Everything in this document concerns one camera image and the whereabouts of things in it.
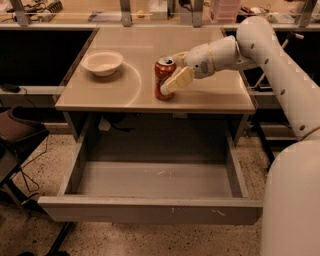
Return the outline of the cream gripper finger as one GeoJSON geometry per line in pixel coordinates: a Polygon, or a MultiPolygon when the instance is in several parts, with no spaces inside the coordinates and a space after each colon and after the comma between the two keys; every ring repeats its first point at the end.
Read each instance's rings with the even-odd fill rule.
{"type": "Polygon", "coordinates": [[[177,67],[173,74],[160,85],[162,95],[170,95],[193,81],[194,71],[191,67],[177,67]]]}
{"type": "Polygon", "coordinates": [[[184,67],[185,66],[185,57],[187,56],[187,54],[188,54],[187,51],[176,53],[176,54],[172,55],[172,59],[178,67],[184,67]]]}

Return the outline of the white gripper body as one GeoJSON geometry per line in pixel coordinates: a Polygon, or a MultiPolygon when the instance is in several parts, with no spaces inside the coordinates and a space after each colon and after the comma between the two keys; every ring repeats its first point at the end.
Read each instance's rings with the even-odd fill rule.
{"type": "Polygon", "coordinates": [[[193,69],[196,79],[203,79],[215,73],[213,53],[208,43],[189,50],[184,61],[188,67],[193,69]]]}

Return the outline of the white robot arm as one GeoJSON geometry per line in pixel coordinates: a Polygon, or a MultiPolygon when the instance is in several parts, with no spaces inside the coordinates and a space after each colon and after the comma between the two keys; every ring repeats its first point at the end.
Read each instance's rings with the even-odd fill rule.
{"type": "Polygon", "coordinates": [[[298,141],[275,158],[266,179],[261,256],[320,256],[320,87],[283,50],[270,23],[245,19],[234,37],[161,60],[174,71],[156,80],[167,96],[224,69],[259,66],[298,141]]]}

